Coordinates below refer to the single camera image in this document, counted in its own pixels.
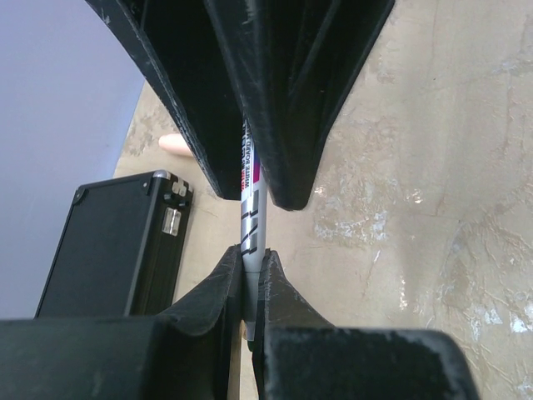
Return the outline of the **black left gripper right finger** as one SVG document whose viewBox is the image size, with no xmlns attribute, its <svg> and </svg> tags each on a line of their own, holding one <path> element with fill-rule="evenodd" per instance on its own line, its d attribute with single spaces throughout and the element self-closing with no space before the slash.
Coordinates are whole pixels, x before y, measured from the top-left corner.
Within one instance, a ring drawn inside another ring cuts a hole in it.
<svg viewBox="0 0 533 400">
<path fill-rule="evenodd" d="M 466 357 L 445 333 L 336 327 L 262 263 L 252 364 L 261 399 L 477 399 Z"/>
</svg>

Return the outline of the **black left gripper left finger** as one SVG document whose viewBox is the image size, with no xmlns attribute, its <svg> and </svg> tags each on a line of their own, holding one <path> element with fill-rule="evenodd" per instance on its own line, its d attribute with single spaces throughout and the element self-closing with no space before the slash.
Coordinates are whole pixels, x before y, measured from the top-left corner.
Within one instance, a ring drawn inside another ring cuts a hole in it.
<svg viewBox="0 0 533 400">
<path fill-rule="evenodd" d="M 237 399 L 242 257 L 154 316 L 1 324 L 4 399 Z"/>
</svg>

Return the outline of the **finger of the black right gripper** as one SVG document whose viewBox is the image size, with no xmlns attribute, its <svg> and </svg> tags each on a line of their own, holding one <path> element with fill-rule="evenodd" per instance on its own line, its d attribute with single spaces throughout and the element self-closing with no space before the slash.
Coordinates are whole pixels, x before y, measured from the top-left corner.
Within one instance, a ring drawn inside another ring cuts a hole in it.
<svg viewBox="0 0 533 400">
<path fill-rule="evenodd" d="M 91 9 L 177 125 L 215 194 L 241 193 L 242 115 L 202 1 L 101 1 Z"/>
<path fill-rule="evenodd" d="M 205 6 L 272 201 L 301 210 L 331 127 L 393 2 L 208 1 Z"/>
</svg>

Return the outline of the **white green whiteboard marker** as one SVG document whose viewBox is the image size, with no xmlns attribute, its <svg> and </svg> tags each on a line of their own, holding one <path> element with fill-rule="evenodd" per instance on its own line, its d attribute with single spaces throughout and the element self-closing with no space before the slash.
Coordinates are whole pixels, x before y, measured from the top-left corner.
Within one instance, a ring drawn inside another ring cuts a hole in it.
<svg viewBox="0 0 533 400">
<path fill-rule="evenodd" d="M 243 320 L 249 348 L 254 347 L 259 278 L 266 252 L 267 183 L 248 121 L 242 125 L 241 255 L 245 274 Z"/>
</svg>

